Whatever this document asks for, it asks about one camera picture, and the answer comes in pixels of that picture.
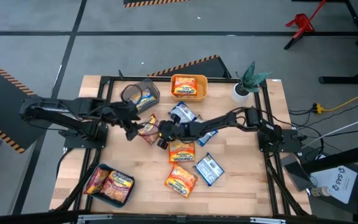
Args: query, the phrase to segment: yellow and black hazard stripe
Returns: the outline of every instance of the yellow and black hazard stripe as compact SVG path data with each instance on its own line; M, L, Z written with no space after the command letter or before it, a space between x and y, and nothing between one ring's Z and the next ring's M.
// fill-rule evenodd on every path
M137 6L152 6L156 4L166 4L166 3L175 3L175 2L184 2L190 0L149 0L149 1L138 1L131 2L124 5L124 7L137 7Z
M22 90L25 94L27 95L34 95L35 93L33 91L31 91L29 88L27 88L23 83L19 82L18 80L16 80L14 77L12 77L10 74L8 74L7 72L5 72L5 70L0 68L0 76L4 77L7 81L9 81L10 83L12 83L14 86L16 86L18 89ZM11 147L13 147L16 152L18 153L22 153L24 152L23 147L21 147L20 145L18 145L15 141L13 141L10 137L8 137L5 133L3 133L0 130L0 138L6 142L6 144L10 145Z
M205 61L208 61L208 60L211 60L211 59L214 59L214 58L219 58L219 56L218 55L212 55L212 56L209 56L209 57L201 58L201 59L198 59L198 60L195 60L195 61L192 61L192 62L185 63L183 65L178 65L178 66L175 66L175 67L172 67L172 68L169 68L169 69L154 72L154 73L148 74L147 76L156 77L156 76L168 73L168 72L172 72L172 71L175 71L175 70L178 70L178 69L181 69L181 68L186 68L186 67L189 67L191 65L195 65L195 64L201 63L201 62L205 62Z
M14 77L12 77L10 74L5 72L5 70L0 68L0 75L4 78L6 78L7 81L11 82L14 86L16 86L18 89L22 90L27 95L34 95L35 93L31 91L29 88L27 88L23 83L16 80Z
M10 139L10 137L8 137L6 134L4 134L1 130L0 130L0 138L6 142L6 144L10 145L11 147L13 147L16 152L18 153L22 153L24 152L24 149L22 147L20 147L20 145L16 144L15 141L13 141L12 139Z

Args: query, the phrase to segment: white and blue package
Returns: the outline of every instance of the white and blue package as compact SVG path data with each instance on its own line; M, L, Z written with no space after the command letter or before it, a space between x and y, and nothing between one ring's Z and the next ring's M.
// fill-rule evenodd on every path
M196 119L196 121L200 122L200 123L204 122L200 117L198 117ZM217 133L218 133L218 130L214 130L214 131L206 133L202 138L199 138L197 140L198 144L200 144L200 146L204 146L212 138L212 136L214 136Z
M184 102L179 102L171 111L168 112L169 115L176 114L180 117L179 123L187 123L194 121L196 115L190 111L189 107Z
M212 184L224 173L222 167L215 162L210 153L207 153L195 167L208 186L212 186Z

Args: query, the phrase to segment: wooden table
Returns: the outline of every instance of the wooden table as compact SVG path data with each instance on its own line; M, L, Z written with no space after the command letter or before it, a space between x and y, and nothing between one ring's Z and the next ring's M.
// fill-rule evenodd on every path
M80 97L96 97L100 76L84 76ZM114 82L112 100L119 101L119 94L132 82ZM287 102L280 80L267 80L268 92L273 115L282 121L290 121ZM178 102L170 96L169 82L155 82L161 92L160 103L143 112L142 121L151 114L157 119L169 119L167 112ZM201 103L187 103L194 114L203 119L212 119L238 107L231 100L233 83L209 83L208 96ZM263 109L263 95L260 93ZM243 106L255 106L254 95L250 95ZM236 128L219 130L204 146L196 144L196 161L206 153L213 155L225 173L208 187L199 176L197 185L189 198L164 185L172 165L168 163L168 151L159 148L156 143L149 146L137 136L127 141L125 132L119 127L110 127L108 142L102 150L100 163L117 169L135 178L136 185L127 204L116 208L94 199L92 212L101 213L142 213L142 214L182 214L182 215L239 215L270 216L269 187L265 171L264 157L259 151L256 133L245 133ZM58 207L78 183L85 150L74 149L62 161L53 192L50 208ZM181 162L188 171L196 173L195 162ZM296 201L304 210L311 213L306 192L298 192L284 172L285 183ZM275 186L278 208L283 213L280 191ZM83 195L80 208L85 207L86 195Z

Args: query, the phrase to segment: gray floor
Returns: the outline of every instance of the gray floor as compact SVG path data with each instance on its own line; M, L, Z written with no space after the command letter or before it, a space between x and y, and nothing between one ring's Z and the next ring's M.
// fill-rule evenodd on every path
M0 30L71 31L80 2L0 0ZM289 31L294 28L286 28L284 24L296 13L311 14L317 6L315 2L290 0L206 2L193 0L124 9L121 0L88 0L80 31ZM358 0L352 3L358 13ZM328 3L313 25L318 31L357 30L346 6L339 3ZM287 103L292 110L309 108L314 102L329 108L358 95L358 85L320 85L317 78L357 73L356 40L355 37L305 37L291 50L284 51L282 48L289 37L77 37L59 98L76 97L83 75L117 75L118 69L125 75L146 75L217 54L231 73L244 72L253 60L257 71L273 71L272 78L283 80ZM37 94L48 97L67 41L68 37L0 37L0 67ZM311 121L329 115L312 115ZM301 123L305 118L292 119ZM315 128L326 133L357 120L358 110L354 110L316 124ZM306 130L304 133L314 136ZM358 134L326 141L348 150L358 146ZM62 137L51 131L47 133L23 212L48 210L62 145ZM327 151L336 153L330 147ZM29 149L18 155L7 145L0 147L0 215L10 211L30 153ZM313 213L319 217L351 218L351 214L315 198L311 199L311 204Z

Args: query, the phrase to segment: succulent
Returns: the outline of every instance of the succulent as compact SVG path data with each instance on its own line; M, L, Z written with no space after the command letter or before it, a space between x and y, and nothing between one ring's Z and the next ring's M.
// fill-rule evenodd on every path
M259 83L263 82L272 72L262 72L258 74L254 74L255 71L255 61L252 62L251 65L249 65L246 72L243 74L242 77L238 75L236 72L236 75L239 77L239 86L241 90L247 91L249 93L251 92L258 92L258 85Z

